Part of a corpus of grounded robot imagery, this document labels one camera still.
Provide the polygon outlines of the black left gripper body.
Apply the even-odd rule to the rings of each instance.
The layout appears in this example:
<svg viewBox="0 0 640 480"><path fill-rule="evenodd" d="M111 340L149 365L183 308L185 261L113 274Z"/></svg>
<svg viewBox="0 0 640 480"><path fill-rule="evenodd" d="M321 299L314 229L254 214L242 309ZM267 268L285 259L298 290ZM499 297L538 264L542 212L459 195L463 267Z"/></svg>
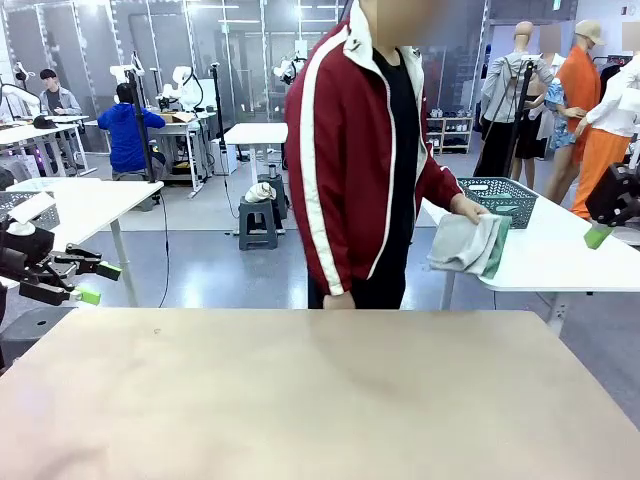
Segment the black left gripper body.
<svg viewBox="0 0 640 480"><path fill-rule="evenodd" d="M14 235L1 231L1 277L22 281L36 281L38 264L53 250L55 234L36 227L31 235Z"/></svg>

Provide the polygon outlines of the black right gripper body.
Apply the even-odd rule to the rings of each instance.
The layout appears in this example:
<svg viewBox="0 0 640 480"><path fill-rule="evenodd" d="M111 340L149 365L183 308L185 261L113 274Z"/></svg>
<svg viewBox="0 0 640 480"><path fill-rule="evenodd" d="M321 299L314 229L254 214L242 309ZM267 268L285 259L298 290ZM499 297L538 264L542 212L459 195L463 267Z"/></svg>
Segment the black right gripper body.
<svg viewBox="0 0 640 480"><path fill-rule="evenodd" d="M592 220L608 227L623 226L639 217L639 169L614 163L601 176L586 200Z"/></svg>

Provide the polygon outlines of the person's left hand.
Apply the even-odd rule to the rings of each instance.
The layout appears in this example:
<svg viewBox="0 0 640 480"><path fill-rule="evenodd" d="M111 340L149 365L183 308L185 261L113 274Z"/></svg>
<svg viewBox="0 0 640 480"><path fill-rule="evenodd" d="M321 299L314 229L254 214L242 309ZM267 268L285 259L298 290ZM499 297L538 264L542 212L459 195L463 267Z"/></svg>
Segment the person's left hand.
<svg viewBox="0 0 640 480"><path fill-rule="evenodd" d="M464 194L456 194L450 202L449 211L452 214L466 217L474 224L480 222L480 217L486 215L489 211L482 205L467 198Z"/></svg>

